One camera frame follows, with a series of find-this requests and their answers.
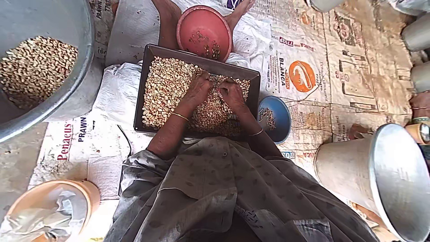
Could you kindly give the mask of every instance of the person's hand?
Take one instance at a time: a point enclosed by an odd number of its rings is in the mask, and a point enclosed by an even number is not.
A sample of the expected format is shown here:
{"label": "person's hand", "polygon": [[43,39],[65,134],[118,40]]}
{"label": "person's hand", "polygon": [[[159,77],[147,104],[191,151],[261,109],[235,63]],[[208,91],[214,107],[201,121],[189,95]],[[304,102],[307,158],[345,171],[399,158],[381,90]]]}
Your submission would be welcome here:
{"label": "person's hand", "polygon": [[208,99],[209,90],[212,86],[213,82],[209,80],[209,73],[207,71],[193,74],[190,87],[183,100],[192,106],[194,110],[198,105]]}
{"label": "person's hand", "polygon": [[226,79],[219,85],[218,91],[227,105],[237,114],[249,110],[243,100],[243,93],[240,85],[231,78]]}
{"label": "person's hand", "polygon": [[429,117],[430,116],[430,91],[418,93],[409,100],[412,107],[412,117]]}
{"label": "person's hand", "polygon": [[430,106],[430,91],[418,93],[409,100],[412,108],[426,108]]}

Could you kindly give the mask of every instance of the hand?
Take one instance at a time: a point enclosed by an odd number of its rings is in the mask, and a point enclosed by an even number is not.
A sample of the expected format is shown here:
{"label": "hand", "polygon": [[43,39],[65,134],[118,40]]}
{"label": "hand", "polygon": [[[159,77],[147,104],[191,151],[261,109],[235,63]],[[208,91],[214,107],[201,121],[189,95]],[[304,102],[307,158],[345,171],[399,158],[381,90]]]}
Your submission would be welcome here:
{"label": "hand", "polygon": [[243,93],[240,85],[234,82],[231,78],[226,79],[218,87],[222,98],[229,107],[236,113],[249,111],[248,107],[243,100]]}
{"label": "hand", "polygon": [[430,106],[430,91],[416,94],[409,102],[413,108],[425,108]]}
{"label": "hand", "polygon": [[194,109],[208,99],[209,90],[212,88],[213,82],[209,80],[207,71],[193,74],[193,78],[185,94],[183,100],[190,104]]}

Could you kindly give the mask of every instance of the woman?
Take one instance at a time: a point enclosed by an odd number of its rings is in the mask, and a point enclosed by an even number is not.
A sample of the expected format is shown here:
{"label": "woman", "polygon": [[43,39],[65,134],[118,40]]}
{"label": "woman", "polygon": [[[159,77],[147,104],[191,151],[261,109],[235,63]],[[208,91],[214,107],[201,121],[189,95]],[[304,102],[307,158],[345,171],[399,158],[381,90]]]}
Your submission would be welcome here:
{"label": "woman", "polygon": [[105,241],[378,241],[348,206],[282,158],[232,80],[219,86],[249,135],[182,143],[212,87],[197,75],[146,150],[124,162],[124,191]]}
{"label": "woman", "polygon": [[[160,36],[158,38],[158,45],[172,50],[178,50],[179,45],[176,39],[176,26],[182,15],[181,9],[171,0],[152,0],[152,2],[160,14]],[[233,30],[240,18],[251,9],[254,3],[255,0],[243,0],[231,14],[224,17],[230,27],[231,34],[233,34]]]}

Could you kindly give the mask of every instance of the concrete floor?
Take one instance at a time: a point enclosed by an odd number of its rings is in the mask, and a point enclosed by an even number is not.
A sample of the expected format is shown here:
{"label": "concrete floor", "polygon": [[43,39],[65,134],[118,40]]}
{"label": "concrete floor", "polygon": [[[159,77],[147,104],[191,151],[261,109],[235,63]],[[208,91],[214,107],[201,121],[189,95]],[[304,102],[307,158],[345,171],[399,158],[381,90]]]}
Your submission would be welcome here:
{"label": "concrete floor", "polygon": [[10,205],[27,191],[48,123],[0,143],[0,221]]}

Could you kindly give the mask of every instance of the black cable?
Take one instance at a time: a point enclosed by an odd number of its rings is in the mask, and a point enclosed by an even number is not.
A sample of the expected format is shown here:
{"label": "black cable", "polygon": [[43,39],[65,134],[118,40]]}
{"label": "black cable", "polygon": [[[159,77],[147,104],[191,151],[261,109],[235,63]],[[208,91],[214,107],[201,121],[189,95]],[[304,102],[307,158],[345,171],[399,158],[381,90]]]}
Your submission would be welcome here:
{"label": "black cable", "polygon": [[126,140],[127,140],[127,143],[129,144],[130,152],[129,152],[129,155],[127,156],[127,158],[128,158],[128,157],[132,156],[132,145],[131,145],[131,143],[130,143],[130,140],[129,140],[129,139],[128,139],[128,137],[126,136],[126,133],[124,133],[124,130],[121,128],[121,126],[120,126],[120,125],[118,125],[118,124],[117,124],[117,126],[118,126],[118,128],[120,128],[121,132],[123,133],[124,137],[125,137],[125,138],[126,138]]}

